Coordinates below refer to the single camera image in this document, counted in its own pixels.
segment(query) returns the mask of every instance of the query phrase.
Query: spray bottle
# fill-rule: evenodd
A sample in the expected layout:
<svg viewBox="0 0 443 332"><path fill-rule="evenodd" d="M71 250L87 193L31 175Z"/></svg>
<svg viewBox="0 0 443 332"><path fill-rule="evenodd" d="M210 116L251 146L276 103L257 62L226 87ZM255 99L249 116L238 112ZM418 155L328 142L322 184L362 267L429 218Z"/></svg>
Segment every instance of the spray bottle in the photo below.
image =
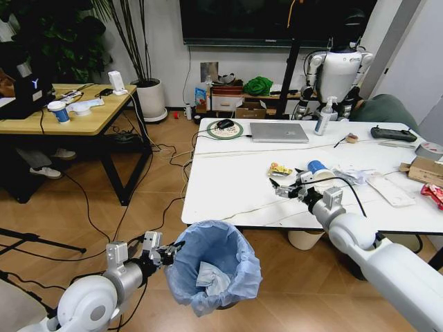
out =
<svg viewBox="0 0 443 332"><path fill-rule="evenodd" d="M327 124L329 123L329 120L334 112L332 109L332 103L337 103L337 97L330 96L327 98L327 104L322 108L320 116L318 117L316 128L314 129L314 133L317 135L323 135L325 133Z"/></svg>

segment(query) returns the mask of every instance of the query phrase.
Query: silver laptop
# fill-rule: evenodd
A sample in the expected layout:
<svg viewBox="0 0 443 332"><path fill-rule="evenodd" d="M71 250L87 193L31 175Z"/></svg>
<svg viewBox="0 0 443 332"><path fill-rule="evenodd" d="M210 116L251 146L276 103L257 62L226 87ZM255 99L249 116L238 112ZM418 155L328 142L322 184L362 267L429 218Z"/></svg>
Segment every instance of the silver laptop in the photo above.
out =
<svg viewBox="0 0 443 332"><path fill-rule="evenodd" d="M309 142L305 131L298 123L251 123L253 142Z"/></svg>

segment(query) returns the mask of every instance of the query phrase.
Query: round mouse pad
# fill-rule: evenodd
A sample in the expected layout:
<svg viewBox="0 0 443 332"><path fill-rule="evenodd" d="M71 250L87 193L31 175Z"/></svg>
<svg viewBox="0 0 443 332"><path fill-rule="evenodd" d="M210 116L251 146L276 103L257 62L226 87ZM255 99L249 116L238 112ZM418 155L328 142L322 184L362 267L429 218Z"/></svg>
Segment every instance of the round mouse pad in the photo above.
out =
<svg viewBox="0 0 443 332"><path fill-rule="evenodd" d="M240 123L234 122L234 125L225 129L215 128L219 121L214 121L208 125L208 133L218 140L231 140L240 137L243 134L243 127Z"/></svg>

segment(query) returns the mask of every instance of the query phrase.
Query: remote control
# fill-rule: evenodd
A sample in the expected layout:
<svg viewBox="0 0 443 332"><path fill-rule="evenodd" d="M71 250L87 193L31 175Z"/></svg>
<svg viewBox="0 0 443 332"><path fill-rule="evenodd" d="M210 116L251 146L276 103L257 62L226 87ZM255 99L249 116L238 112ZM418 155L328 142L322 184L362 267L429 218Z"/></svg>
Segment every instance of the remote control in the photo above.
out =
<svg viewBox="0 0 443 332"><path fill-rule="evenodd" d="M415 142L417 140L417 136L409 130L382 129L379 126L371 128L371 135L373 138L389 138L391 140L404 140L405 142Z"/></svg>

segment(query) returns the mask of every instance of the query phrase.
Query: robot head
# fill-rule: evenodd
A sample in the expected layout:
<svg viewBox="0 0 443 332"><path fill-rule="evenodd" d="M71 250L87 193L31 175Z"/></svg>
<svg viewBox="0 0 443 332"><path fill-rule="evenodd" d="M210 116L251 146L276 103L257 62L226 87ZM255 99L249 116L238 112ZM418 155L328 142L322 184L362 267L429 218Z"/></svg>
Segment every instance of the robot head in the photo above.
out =
<svg viewBox="0 0 443 332"><path fill-rule="evenodd" d="M359 38L365 32L367 21L368 19L361 9L350 8L343 12L343 15L338 17L335 29L332 32L332 51L354 50Z"/></svg>

